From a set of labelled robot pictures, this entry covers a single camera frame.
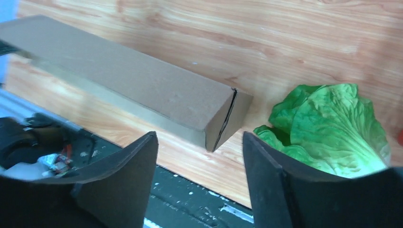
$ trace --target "cardboard box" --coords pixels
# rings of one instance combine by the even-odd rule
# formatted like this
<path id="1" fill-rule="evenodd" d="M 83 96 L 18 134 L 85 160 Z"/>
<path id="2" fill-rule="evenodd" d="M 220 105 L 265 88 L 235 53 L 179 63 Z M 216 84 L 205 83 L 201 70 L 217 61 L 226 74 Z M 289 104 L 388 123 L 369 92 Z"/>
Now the cardboard box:
<path id="1" fill-rule="evenodd" d="M 41 15 L 1 23 L 0 41 L 34 66 L 209 151 L 242 127 L 252 101 L 236 88 Z"/>

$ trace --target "blue surface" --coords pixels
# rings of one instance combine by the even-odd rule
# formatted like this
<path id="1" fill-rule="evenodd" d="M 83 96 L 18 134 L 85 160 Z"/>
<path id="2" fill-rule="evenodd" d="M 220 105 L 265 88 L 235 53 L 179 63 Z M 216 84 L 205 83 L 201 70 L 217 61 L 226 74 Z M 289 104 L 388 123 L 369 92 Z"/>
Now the blue surface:
<path id="1" fill-rule="evenodd" d="M 0 22 L 11 20 L 15 17 L 17 0 L 0 0 Z M 0 83 L 3 83 L 6 74 L 7 56 L 0 57 Z"/>

